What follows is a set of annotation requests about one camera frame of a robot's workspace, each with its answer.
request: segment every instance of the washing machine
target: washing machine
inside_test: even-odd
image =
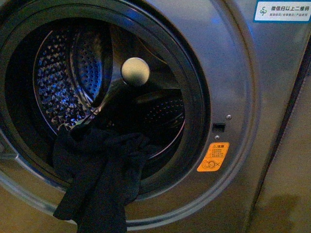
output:
[[[0,1],[0,184],[52,215],[70,186],[52,163],[59,128],[104,113],[105,127],[161,146],[126,206],[128,231],[245,232],[310,11],[307,1]],[[147,67],[142,85],[124,81],[131,59],[141,63],[130,72]]]

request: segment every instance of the green logo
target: green logo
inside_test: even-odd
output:
[[[267,13],[267,10],[265,9],[266,7],[264,6],[261,10],[260,13],[262,14],[262,16]]]

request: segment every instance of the white sticker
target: white sticker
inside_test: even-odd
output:
[[[309,22],[311,1],[258,1],[254,22]]]

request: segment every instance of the laundry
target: laundry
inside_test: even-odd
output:
[[[62,179],[72,182],[54,216],[74,220],[78,233],[126,232],[125,206],[137,197],[146,159],[157,150],[141,133],[61,127],[53,164]]]

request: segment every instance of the warning sticker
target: warning sticker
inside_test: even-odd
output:
[[[197,171],[217,171],[220,169],[229,149],[228,142],[211,143]]]

